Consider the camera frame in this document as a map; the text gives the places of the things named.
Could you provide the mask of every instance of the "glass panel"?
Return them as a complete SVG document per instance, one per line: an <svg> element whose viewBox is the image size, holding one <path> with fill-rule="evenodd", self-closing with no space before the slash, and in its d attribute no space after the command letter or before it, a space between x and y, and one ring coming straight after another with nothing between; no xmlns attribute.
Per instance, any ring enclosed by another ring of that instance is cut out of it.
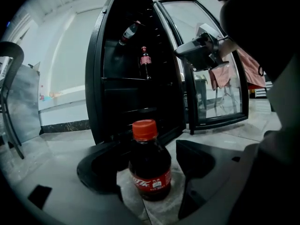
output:
<svg viewBox="0 0 300 225"><path fill-rule="evenodd" d="M223 38L213 20L194 2L174 1L163 5L184 42L197 37L200 26L210 34L214 33L213 36ZM194 72L199 122L241 112L240 78L233 55L229 54L223 60L229 61L225 67Z"/></svg>

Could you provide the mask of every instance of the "soda bottle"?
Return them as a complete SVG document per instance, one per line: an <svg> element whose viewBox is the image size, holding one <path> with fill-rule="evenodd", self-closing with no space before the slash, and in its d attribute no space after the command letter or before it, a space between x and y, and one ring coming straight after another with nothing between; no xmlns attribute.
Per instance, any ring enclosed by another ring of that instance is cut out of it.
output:
<svg viewBox="0 0 300 225"><path fill-rule="evenodd" d="M141 57L141 77L143 79L151 79L150 76L150 69L152 66L151 57L147 53L147 48L144 46L142 47L142 57Z"/></svg>
<svg viewBox="0 0 300 225"><path fill-rule="evenodd" d="M137 23L132 24L130 27L126 29L121 39L119 40L119 44L121 44L122 46L126 45L127 41L136 33L138 24L140 24L139 21L136 22Z"/></svg>
<svg viewBox="0 0 300 225"><path fill-rule="evenodd" d="M136 140L130 153L129 170L141 197L148 201L164 199L171 189L171 156L157 141L154 120L132 124Z"/></svg>

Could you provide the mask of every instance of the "wall baseboard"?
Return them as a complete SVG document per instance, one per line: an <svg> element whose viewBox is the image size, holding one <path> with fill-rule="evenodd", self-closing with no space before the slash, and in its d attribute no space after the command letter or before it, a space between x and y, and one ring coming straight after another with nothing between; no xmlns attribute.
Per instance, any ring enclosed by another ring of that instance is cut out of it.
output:
<svg viewBox="0 0 300 225"><path fill-rule="evenodd" d="M65 122L42 126L44 133L63 133L72 131L82 131L90 129L89 120L81 120L75 122Z"/></svg>

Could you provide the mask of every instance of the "tiled floor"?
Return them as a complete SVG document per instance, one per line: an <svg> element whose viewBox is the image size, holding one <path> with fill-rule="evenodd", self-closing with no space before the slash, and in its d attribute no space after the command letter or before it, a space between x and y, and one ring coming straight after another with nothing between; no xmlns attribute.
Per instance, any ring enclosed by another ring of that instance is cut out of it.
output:
<svg viewBox="0 0 300 225"><path fill-rule="evenodd" d="M251 99L248 120L198 131L193 136L185 131L178 139L243 150L247 145L260 141L265 131L279 130L280 127L278 117L271 112L268 100ZM43 134L22 145L24 160L18 157L14 149L8 149L6 145L0 146L0 166L10 184L14 186L50 158L93 145L95 144L90 130ZM125 205L145 224L168 225L178 221L185 176L176 161L176 140L171 141L167 149L172 156L172 189L163 201L143 201L134 187L128 169L117 174L117 183L121 186Z"/></svg>

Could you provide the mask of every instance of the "black mini fridge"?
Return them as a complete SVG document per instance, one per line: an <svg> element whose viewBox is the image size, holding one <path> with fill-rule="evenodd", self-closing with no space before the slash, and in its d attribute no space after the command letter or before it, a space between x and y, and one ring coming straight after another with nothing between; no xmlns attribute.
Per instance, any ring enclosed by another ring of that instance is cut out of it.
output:
<svg viewBox="0 0 300 225"><path fill-rule="evenodd" d="M123 32L136 21L136 34L119 45ZM167 144L187 122L193 134L248 118L247 82L236 52L230 55L230 77L221 88L215 86L213 72L196 72L174 55L202 23L225 36L217 19L197 0L106 2L91 35L85 74L96 144L132 137L132 123L142 119L155 119L159 140ZM152 59L150 80L141 78L139 71L142 46ZM198 85L200 78L206 86Z"/></svg>

